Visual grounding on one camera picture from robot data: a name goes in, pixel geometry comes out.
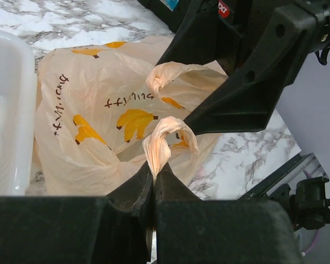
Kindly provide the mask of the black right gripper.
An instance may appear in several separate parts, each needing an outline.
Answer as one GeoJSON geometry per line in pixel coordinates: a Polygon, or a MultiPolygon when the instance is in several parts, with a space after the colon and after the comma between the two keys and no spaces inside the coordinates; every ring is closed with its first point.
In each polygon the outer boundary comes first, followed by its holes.
{"type": "Polygon", "coordinates": [[[250,49],[304,59],[316,53],[327,64],[330,50],[330,1],[253,1],[250,49]]]}

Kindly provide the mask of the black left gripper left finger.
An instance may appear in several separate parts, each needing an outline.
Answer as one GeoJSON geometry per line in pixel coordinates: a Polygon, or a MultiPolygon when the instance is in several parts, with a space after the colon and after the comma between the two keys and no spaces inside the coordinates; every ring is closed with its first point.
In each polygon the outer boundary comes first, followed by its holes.
{"type": "Polygon", "coordinates": [[[0,263],[147,263],[147,164],[107,196],[0,196],[0,263]]]}

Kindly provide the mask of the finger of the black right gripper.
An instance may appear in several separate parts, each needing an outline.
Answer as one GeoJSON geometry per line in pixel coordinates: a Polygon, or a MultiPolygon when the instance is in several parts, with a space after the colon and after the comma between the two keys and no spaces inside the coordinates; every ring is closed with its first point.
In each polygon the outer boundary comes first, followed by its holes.
{"type": "Polygon", "coordinates": [[[252,51],[184,121],[196,135],[265,129],[283,89],[293,83],[304,60],[252,51]]]}
{"type": "Polygon", "coordinates": [[[250,1],[191,1],[157,64],[217,61],[227,74],[233,73],[246,61],[243,42],[249,16],[250,1]]]}

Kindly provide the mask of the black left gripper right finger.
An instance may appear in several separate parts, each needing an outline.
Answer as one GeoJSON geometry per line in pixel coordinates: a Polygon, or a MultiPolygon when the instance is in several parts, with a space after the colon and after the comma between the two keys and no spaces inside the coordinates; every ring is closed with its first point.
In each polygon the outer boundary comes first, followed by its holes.
{"type": "Polygon", "coordinates": [[[155,181],[158,263],[302,263],[289,217],[270,200],[208,200],[165,165],[155,181]]]}

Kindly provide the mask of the peach banana-print plastic bag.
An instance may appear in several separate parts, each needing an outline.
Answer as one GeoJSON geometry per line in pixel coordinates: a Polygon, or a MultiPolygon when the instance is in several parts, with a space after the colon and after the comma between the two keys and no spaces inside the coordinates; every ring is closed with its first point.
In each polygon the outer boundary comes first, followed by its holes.
{"type": "Polygon", "coordinates": [[[170,37],[59,48],[38,64],[37,155],[49,195],[107,195],[144,163],[189,183],[218,135],[184,119],[227,74],[158,60],[170,37]]]}

